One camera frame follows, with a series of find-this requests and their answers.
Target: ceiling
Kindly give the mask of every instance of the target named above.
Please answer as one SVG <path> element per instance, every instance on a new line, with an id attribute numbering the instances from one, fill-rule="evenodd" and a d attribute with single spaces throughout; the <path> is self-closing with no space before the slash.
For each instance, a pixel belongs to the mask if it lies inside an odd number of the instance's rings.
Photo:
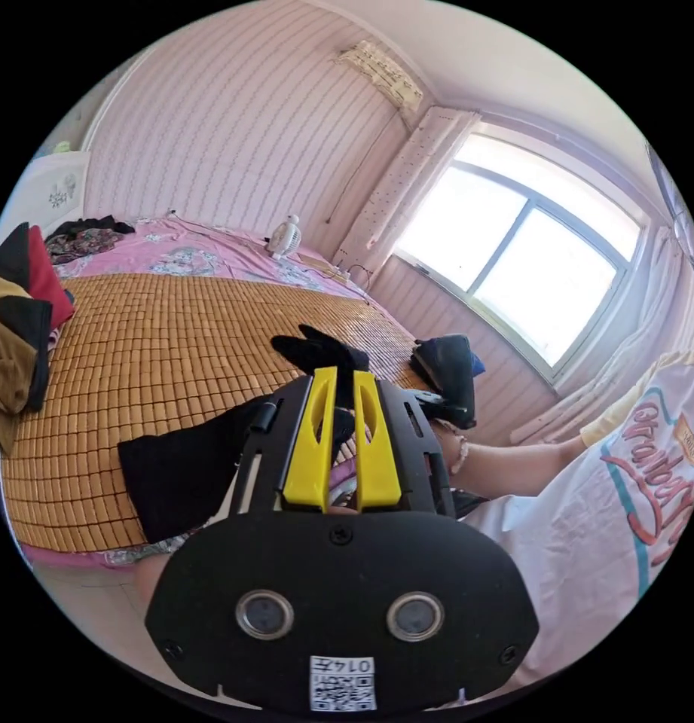
<path id="1" fill-rule="evenodd" d="M 577 134 L 664 209 L 643 134 L 583 73 L 537 41 L 437 0 L 307 0 L 386 41 L 441 105 L 516 111 Z"/>

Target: clothes pile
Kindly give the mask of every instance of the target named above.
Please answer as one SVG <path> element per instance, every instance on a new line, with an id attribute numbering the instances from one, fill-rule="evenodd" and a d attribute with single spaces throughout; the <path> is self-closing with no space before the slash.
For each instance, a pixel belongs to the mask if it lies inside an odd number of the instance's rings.
<path id="1" fill-rule="evenodd" d="M 74 313 L 37 226 L 18 226 L 0 246 L 0 448 L 12 451 L 23 412 L 43 408 L 52 336 Z"/>
<path id="2" fill-rule="evenodd" d="M 59 266 L 76 258 L 110 251 L 125 235 L 135 232 L 135 228 L 112 216 L 81 218 L 61 224 L 45 240 L 45 246 L 50 260 Z"/>

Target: qr code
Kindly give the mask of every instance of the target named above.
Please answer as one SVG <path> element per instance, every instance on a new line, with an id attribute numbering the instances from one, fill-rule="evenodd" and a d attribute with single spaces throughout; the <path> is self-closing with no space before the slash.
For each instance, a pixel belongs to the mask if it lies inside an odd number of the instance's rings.
<path id="1" fill-rule="evenodd" d="M 375 664 L 370 657 L 315 657 L 310 662 L 311 709 L 376 710 Z"/>

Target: bamboo mat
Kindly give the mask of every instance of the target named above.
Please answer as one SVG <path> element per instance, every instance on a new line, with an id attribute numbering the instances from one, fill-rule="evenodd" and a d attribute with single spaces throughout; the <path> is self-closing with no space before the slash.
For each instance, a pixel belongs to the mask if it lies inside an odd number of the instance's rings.
<path id="1" fill-rule="evenodd" d="M 18 540 L 59 552 L 145 543 L 119 441 L 200 424 L 297 377 L 269 343 L 307 323 L 364 349 L 371 370 L 424 389 L 412 339 L 363 300 L 230 279 L 127 274 L 73 279 L 76 314 L 50 363 L 42 412 L 2 459 Z M 353 454 L 343 447 L 340 459 Z"/>

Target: window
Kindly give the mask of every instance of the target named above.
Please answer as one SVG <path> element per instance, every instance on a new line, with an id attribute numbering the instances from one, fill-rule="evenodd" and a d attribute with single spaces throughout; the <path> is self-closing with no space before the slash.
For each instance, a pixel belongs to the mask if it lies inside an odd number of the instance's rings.
<path id="1" fill-rule="evenodd" d="M 397 253 L 463 298 L 552 382 L 627 276 L 640 232 L 556 163 L 473 134 Z"/>

